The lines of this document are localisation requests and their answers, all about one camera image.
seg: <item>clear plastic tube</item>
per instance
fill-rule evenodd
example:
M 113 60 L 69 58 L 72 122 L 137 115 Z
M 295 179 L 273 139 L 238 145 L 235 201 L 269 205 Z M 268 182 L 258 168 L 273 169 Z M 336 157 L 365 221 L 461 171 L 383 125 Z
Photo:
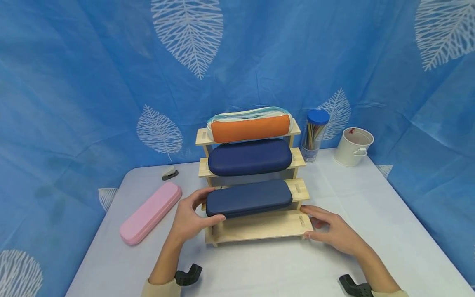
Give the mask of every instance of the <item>clear plastic tube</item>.
M 302 134 L 302 140 L 300 143 L 300 153 L 304 158 L 305 163 L 312 163 L 317 157 L 317 153 L 320 150 L 320 144 L 325 134 L 326 124 L 315 125 L 308 120 L 305 123 L 304 133 Z

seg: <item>black wrist strap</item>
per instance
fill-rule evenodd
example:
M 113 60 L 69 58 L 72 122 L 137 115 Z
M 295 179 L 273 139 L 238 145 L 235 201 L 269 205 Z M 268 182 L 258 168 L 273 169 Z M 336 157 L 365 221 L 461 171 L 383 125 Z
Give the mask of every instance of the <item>black wrist strap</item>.
M 373 297 L 369 284 L 357 285 L 349 274 L 341 276 L 339 280 L 347 294 L 356 297 Z
M 177 281 L 178 286 L 186 287 L 193 285 L 198 281 L 202 270 L 203 268 L 196 264 L 191 266 L 188 273 L 178 270 L 177 273 L 175 273 L 175 280 Z

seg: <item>person's left hand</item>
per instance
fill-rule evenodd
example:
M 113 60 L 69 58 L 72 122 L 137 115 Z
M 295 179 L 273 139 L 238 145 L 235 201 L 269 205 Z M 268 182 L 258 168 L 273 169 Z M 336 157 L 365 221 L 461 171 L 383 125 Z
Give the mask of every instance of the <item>person's left hand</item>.
M 198 235 L 204 228 L 214 226 L 226 219 L 222 214 L 209 218 L 203 218 L 196 214 L 196 208 L 206 202 L 208 194 L 212 191 L 214 191 L 214 188 L 196 190 L 193 194 L 178 202 L 178 209 L 169 237 L 185 242 Z

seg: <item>hand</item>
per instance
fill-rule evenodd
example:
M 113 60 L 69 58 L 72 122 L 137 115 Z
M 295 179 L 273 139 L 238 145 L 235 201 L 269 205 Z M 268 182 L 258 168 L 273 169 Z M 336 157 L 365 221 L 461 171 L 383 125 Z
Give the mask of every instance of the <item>hand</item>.
M 310 221 L 318 229 L 330 225 L 328 233 L 308 231 L 304 234 L 306 238 L 327 243 L 340 252 L 352 256 L 371 249 L 339 215 L 312 205 L 302 205 L 300 211 L 311 215 Z
M 185 242 L 198 235 L 204 228 L 214 226 L 226 219 L 222 214 L 209 218 L 203 218 L 196 214 L 196 208 L 206 202 L 208 194 L 212 191 L 214 191 L 214 188 L 196 190 L 193 194 L 178 202 L 178 209 L 170 229 L 169 238 Z

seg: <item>pink pencil case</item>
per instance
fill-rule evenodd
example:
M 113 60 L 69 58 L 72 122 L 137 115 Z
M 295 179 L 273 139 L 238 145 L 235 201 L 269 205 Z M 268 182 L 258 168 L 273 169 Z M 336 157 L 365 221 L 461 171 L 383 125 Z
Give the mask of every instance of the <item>pink pencil case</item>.
M 120 227 L 122 239 L 128 245 L 141 242 L 181 198 L 181 188 L 172 182 L 161 186 Z

